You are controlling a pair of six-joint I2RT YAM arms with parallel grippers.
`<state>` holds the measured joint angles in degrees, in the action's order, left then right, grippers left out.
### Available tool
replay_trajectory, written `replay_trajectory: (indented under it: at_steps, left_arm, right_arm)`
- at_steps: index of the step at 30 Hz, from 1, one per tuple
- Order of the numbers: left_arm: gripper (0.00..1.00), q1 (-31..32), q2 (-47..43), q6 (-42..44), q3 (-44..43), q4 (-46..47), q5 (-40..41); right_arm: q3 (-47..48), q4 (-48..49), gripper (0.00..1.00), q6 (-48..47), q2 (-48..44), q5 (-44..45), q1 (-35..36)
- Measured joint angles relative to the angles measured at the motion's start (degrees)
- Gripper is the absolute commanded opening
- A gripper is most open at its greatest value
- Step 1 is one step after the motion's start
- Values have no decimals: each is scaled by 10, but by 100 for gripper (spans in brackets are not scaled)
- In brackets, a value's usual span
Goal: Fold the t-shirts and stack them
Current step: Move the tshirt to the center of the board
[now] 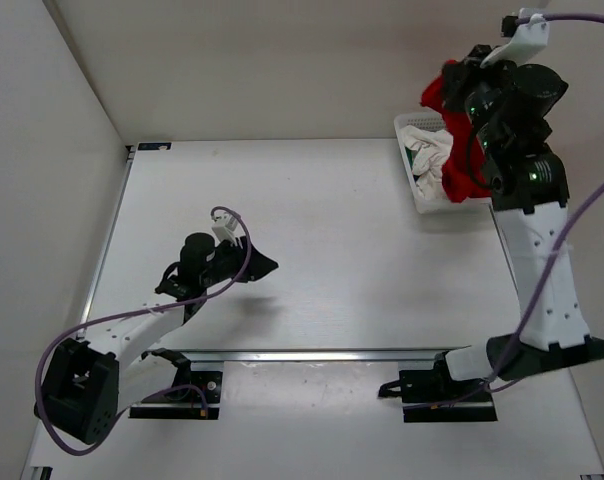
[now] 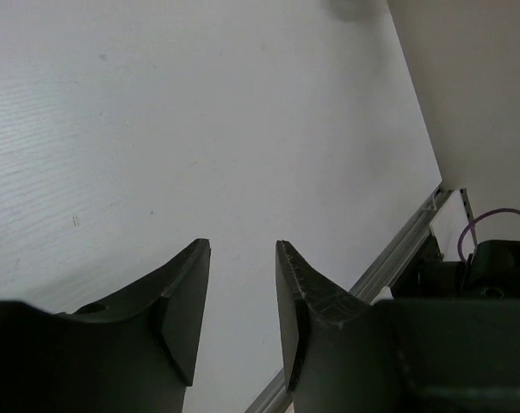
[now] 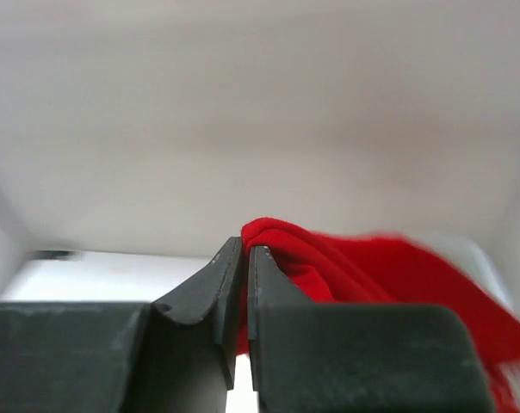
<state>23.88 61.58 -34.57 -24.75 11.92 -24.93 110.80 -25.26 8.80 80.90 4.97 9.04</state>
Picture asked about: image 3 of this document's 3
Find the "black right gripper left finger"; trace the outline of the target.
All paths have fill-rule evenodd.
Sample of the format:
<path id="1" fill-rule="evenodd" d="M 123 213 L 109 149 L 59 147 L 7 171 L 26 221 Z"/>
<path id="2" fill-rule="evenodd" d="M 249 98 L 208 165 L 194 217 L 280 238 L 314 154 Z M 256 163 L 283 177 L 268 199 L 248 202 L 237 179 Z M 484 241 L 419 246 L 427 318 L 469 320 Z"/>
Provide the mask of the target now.
<path id="1" fill-rule="evenodd" d="M 0 412 L 222 412 L 242 243 L 142 302 L 0 302 Z"/>

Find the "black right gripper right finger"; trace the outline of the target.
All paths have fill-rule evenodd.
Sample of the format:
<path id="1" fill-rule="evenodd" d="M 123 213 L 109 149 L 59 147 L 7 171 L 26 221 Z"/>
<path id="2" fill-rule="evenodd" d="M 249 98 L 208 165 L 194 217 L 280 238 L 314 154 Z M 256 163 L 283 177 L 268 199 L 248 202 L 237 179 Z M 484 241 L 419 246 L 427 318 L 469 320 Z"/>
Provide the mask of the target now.
<path id="1" fill-rule="evenodd" d="M 461 320 L 437 305 L 317 304 L 252 249 L 248 340 L 262 412 L 489 412 Z"/>

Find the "red t shirt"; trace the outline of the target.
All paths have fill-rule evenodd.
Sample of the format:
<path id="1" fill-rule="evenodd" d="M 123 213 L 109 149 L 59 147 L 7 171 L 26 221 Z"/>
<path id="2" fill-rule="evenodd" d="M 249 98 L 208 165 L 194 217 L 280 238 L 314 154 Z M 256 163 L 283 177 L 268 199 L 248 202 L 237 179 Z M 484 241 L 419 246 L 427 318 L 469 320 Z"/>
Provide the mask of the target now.
<path id="1" fill-rule="evenodd" d="M 266 246 L 279 269 L 320 303 L 436 304 L 474 339 L 499 412 L 519 412 L 501 367 L 520 361 L 520 320 L 460 269 L 406 237 L 337 237 L 274 218 L 241 230 L 243 252 Z"/>

